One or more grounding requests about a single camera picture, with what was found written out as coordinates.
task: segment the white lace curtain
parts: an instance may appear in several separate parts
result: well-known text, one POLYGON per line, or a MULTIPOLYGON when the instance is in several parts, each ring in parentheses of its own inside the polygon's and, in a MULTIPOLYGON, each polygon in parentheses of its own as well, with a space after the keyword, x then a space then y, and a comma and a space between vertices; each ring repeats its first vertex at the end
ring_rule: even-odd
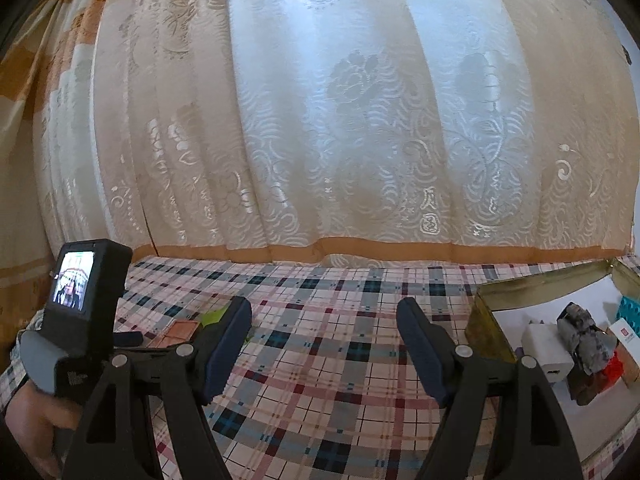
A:
POLYGON ((489 263, 629 244, 638 113, 596 0, 65 0, 52 23, 33 129, 54 253, 109 237, 489 263))

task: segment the screw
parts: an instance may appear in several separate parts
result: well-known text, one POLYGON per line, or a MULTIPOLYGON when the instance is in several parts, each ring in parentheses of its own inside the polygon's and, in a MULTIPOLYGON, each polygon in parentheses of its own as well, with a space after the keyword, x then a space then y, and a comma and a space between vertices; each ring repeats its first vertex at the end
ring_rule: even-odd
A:
POLYGON ((111 360, 111 364, 116 368, 120 368, 121 366, 127 364, 127 356, 124 354, 118 354, 111 360))
POLYGON ((524 366, 525 368, 530 368, 533 370, 533 368, 535 368, 536 366, 538 366, 538 361, 535 360, 535 358, 531 357, 530 355, 525 355, 520 362, 522 363, 522 366, 524 366))
POLYGON ((471 346, 458 345, 456 346, 456 354, 460 357, 471 357, 474 354, 474 351, 471 349, 471 346))
POLYGON ((178 346, 178 348, 175 349, 175 353, 177 353, 180 357, 187 357, 193 353, 193 346, 191 346, 189 343, 185 343, 178 346))

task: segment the red object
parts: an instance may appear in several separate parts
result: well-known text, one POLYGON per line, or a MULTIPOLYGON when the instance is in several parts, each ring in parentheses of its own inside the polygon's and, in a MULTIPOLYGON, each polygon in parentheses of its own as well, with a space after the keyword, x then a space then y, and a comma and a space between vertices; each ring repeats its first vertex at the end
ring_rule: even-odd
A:
POLYGON ((620 377, 622 377, 624 371, 625 368, 623 367, 622 362, 620 362, 620 359, 618 359, 618 351, 616 350, 615 352, 613 352, 613 357, 602 371, 602 373, 604 373, 607 377, 607 383, 604 385, 600 392, 602 393, 603 391, 616 384, 616 381, 620 377))

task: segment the hand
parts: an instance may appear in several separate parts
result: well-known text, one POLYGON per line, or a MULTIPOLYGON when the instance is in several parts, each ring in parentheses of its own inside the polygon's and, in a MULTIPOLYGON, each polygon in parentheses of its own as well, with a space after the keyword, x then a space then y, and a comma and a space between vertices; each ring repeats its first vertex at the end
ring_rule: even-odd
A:
POLYGON ((4 421, 38 473, 58 478, 53 429, 75 430, 81 414, 82 408, 76 403, 45 394, 29 380, 9 402, 4 421))

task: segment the plaid bedsheet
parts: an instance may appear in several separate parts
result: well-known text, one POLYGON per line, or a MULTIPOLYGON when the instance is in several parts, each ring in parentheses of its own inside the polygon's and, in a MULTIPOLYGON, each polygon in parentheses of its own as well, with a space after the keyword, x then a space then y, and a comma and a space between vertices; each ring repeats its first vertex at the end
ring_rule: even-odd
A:
MULTIPOLYGON (((640 261, 625 263, 640 269, 640 261)), ((396 329, 395 309, 415 296, 459 342, 476 285, 564 267, 437 266, 327 269, 146 258, 129 271, 117 330, 148 343, 172 319, 197 319, 234 295, 251 301, 253 335, 223 395, 206 408, 237 479, 412 479, 440 420, 396 329)), ((37 327, 39 316, 32 326, 37 327)), ((24 375, 18 359, 0 376, 0 408, 24 375)), ((469 469, 482 478, 495 413, 486 404, 469 469)), ((640 415, 584 466, 604 478, 640 426, 640 415)), ((164 413, 154 416, 165 478, 180 478, 164 413)))

